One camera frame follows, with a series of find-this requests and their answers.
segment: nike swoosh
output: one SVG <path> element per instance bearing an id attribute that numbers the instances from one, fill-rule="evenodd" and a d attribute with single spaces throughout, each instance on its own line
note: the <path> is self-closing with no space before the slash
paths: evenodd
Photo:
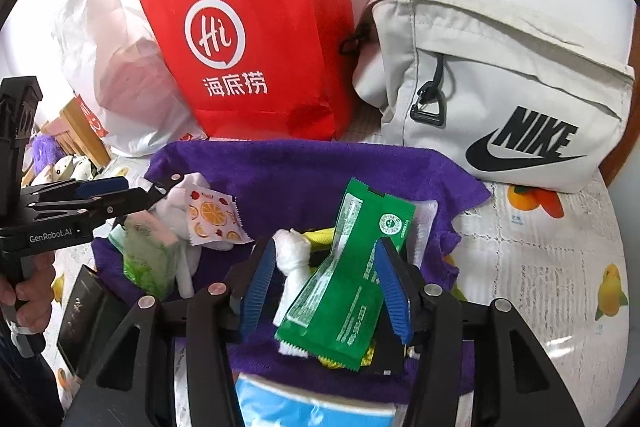
<path id="1" fill-rule="evenodd" d="M 471 144 L 466 150 L 466 161 L 473 168 L 484 172 L 514 171 L 516 169 L 526 169 L 527 167 L 539 167 L 541 165 L 550 165 L 552 163 L 566 162 L 575 160 L 576 158 L 584 158 L 582 156 L 566 156 L 564 158 L 497 158 L 489 152 L 489 140 L 495 134 L 489 133 L 487 136 L 479 139 Z"/>

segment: black carabiner clip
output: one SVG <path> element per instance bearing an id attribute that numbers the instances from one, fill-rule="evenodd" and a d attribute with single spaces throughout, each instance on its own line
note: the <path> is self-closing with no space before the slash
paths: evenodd
<path id="1" fill-rule="evenodd" d="M 338 53 L 340 55 L 357 57 L 360 54 L 360 45 L 364 41 L 369 40 L 370 33 L 371 25 L 369 23 L 362 22 L 358 24 L 353 35 L 350 35 L 340 43 Z"/>
<path id="2" fill-rule="evenodd" d="M 433 80 L 426 82 L 418 89 L 418 100 L 412 105 L 409 116 L 418 123 L 443 127 L 445 124 L 446 105 L 440 86 L 442 85 L 442 77 L 444 76 L 444 55 L 437 54 L 436 58 L 438 59 L 438 64 L 436 65 Z M 422 109 L 434 100 L 438 102 L 438 112 L 436 114 L 426 112 Z"/>

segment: fabric bag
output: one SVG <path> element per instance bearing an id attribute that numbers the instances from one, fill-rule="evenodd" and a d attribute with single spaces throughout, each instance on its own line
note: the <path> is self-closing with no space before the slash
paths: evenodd
<path id="1" fill-rule="evenodd" d="M 351 0 L 140 0 L 209 136 L 332 139 L 350 123 Z"/>
<path id="2" fill-rule="evenodd" d="M 388 144 L 438 150 L 478 178 L 583 188 L 619 142 L 634 71 L 604 45 L 498 0 L 370 0 L 354 74 Z"/>
<path id="3" fill-rule="evenodd" d="M 95 134 L 120 155 L 204 138 L 140 10 L 68 0 L 53 23 L 62 71 Z"/>

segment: red paper bag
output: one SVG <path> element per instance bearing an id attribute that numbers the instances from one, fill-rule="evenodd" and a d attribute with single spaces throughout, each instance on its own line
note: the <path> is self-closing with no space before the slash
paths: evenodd
<path id="1" fill-rule="evenodd" d="M 339 137 L 351 121 L 351 0 L 140 0 L 209 136 Z"/>

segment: white nike bag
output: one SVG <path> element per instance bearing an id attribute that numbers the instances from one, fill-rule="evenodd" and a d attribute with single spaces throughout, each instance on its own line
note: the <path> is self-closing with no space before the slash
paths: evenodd
<path id="1" fill-rule="evenodd" d="M 388 144 L 478 178 L 581 190 L 615 147 L 634 71 L 580 30 L 497 0 L 370 0 L 353 84 Z"/>

